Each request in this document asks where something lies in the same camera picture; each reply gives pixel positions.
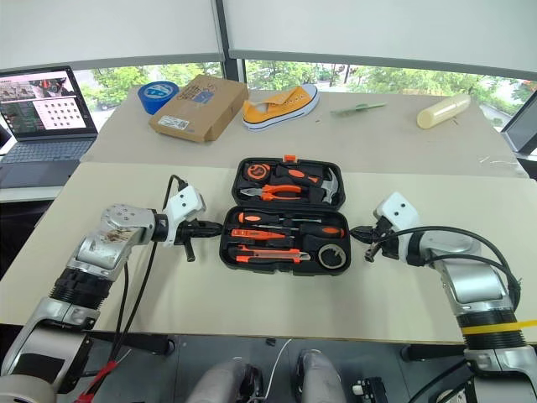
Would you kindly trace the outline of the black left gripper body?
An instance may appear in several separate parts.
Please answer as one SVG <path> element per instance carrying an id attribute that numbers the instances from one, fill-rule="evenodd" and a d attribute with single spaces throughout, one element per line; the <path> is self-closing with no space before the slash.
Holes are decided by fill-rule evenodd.
<path id="1" fill-rule="evenodd" d="M 191 239 L 196 235 L 197 228 L 198 221 L 194 219 L 183 221 L 176 230 L 175 246 L 183 246 L 185 248 L 185 255 L 188 262 L 194 262 L 196 260 Z"/>

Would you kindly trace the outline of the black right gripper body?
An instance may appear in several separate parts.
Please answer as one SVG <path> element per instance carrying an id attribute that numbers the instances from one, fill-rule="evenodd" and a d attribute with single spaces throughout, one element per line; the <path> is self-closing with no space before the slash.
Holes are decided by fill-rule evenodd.
<path id="1" fill-rule="evenodd" d="M 366 261 L 374 261 L 378 252 L 384 257 L 397 259 L 397 238 L 393 224 L 387 218 L 378 219 L 377 224 L 369 230 L 367 240 L 370 247 L 365 253 Z"/>

